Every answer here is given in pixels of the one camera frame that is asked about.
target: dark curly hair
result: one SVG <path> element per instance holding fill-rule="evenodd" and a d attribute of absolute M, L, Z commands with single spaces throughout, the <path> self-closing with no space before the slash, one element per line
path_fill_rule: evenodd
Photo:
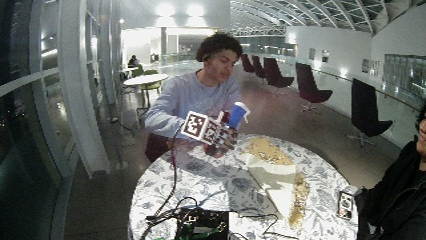
<path fill-rule="evenodd" d="M 238 58 L 242 54 L 242 47 L 238 40 L 226 33 L 217 32 L 206 37 L 200 44 L 196 57 L 197 61 L 204 62 L 214 53 L 222 50 L 233 51 Z"/>
<path fill-rule="evenodd" d="M 417 115 L 417 122 L 415 122 L 415 129 L 417 129 L 417 131 L 419 130 L 421 122 L 422 122 L 422 120 L 425 119 L 425 114 L 426 114 L 426 102 L 425 102 L 425 104 L 423 104 L 422 110 L 419 111 L 419 113 L 418 113 L 418 115 Z"/>

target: gray sweater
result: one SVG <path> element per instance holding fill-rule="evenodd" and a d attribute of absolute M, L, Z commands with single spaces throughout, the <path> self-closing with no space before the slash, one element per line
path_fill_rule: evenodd
<path fill-rule="evenodd" d="M 146 112 L 145 129 L 172 138 L 189 111 L 217 116 L 221 111 L 230 111 L 239 99 L 234 75 L 214 87 L 200 82 L 196 72 L 176 76 L 162 84 L 161 94 Z M 188 139 L 181 133 L 176 137 Z"/>

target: floral tablecloth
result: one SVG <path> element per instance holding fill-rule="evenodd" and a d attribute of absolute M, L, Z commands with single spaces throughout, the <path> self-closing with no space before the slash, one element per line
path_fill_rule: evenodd
<path fill-rule="evenodd" d="M 297 229 L 291 229 L 283 220 L 273 224 L 274 218 L 249 218 L 230 214 L 230 239 L 242 239 L 239 236 L 246 239 L 286 239 L 282 236 L 301 240 L 355 239 L 357 210 L 354 209 L 350 221 L 335 216 L 339 190 L 351 191 L 346 179 L 315 153 L 285 140 L 261 135 L 239 134 L 235 149 L 220 159 L 206 156 L 202 146 L 197 143 L 177 148 L 176 192 L 162 211 L 173 209 L 182 198 L 193 197 L 204 209 L 235 212 L 251 209 L 251 215 L 278 214 L 274 204 L 247 171 L 246 159 L 242 157 L 254 138 L 266 139 L 279 148 L 297 165 L 309 184 L 303 222 Z M 172 191 L 173 179 L 168 152 L 146 169 L 134 189 L 129 214 L 130 239 L 140 239 L 148 226 L 145 217 L 153 215 L 162 205 Z M 193 207 L 194 202 L 185 200 L 180 206 Z M 152 228 L 146 239 L 174 239 L 176 226 L 174 219 L 164 221 Z M 267 232 L 281 235 L 263 234 L 266 229 Z"/>

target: dark red chair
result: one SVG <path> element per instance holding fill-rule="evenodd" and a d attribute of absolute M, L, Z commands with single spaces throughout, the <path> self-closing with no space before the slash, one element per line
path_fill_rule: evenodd
<path fill-rule="evenodd" d="M 351 83 L 351 125 L 361 132 L 358 136 L 347 135 L 347 137 L 359 140 L 361 147 L 365 142 L 374 145 L 365 137 L 381 135 L 391 124 L 390 120 L 378 120 L 375 88 L 354 78 Z"/>
<path fill-rule="evenodd" d="M 250 63 L 249 56 L 243 53 L 241 55 L 242 69 L 247 73 L 254 73 L 254 67 Z"/>
<path fill-rule="evenodd" d="M 262 79 L 262 83 L 263 83 L 265 70 L 263 70 L 263 67 L 262 67 L 262 64 L 261 64 L 261 59 L 259 59 L 258 56 L 251 55 L 251 61 L 253 61 L 253 67 L 254 67 L 255 76 Z"/>
<path fill-rule="evenodd" d="M 298 84 L 298 95 L 309 102 L 307 106 L 302 105 L 302 112 L 313 111 L 321 114 L 315 110 L 315 107 L 311 106 L 311 104 L 327 101 L 331 97 L 333 91 L 318 89 L 310 65 L 295 63 L 295 75 Z"/>
<path fill-rule="evenodd" d="M 289 87 L 293 84 L 294 77 L 282 76 L 278 63 L 274 58 L 263 58 L 263 69 L 266 83 L 277 88 L 275 95 L 278 95 L 278 89 Z"/>

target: person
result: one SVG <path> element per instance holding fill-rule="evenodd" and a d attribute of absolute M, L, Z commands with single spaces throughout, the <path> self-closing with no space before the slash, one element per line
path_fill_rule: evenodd
<path fill-rule="evenodd" d="M 136 67 L 137 64 L 138 64 L 138 59 L 136 58 L 136 55 L 132 55 L 132 58 L 128 63 L 128 68 Z"/>
<path fill-rule="evenodd" d="M 238 40 L 214 33 L 200 44 L 196 59 L 202 68 L 166 80 L 162 92 L 145 115 L 148 137 L 145 155 L 153 162 L 170 148 L 170 139 L 185 122 L 189 111 L 218 116 L 239 101 L 239 89 L 233 76 L 234 64 L 242 54 Z M 189 138 L 177 132 L 174 143 Z"/>
<path fill-rule="evenodd" d="M 401 150 L 373 189 L 355 195 L 358 240 L 426 239 L 426 103 L 418 115 L 418 135 Z"/>

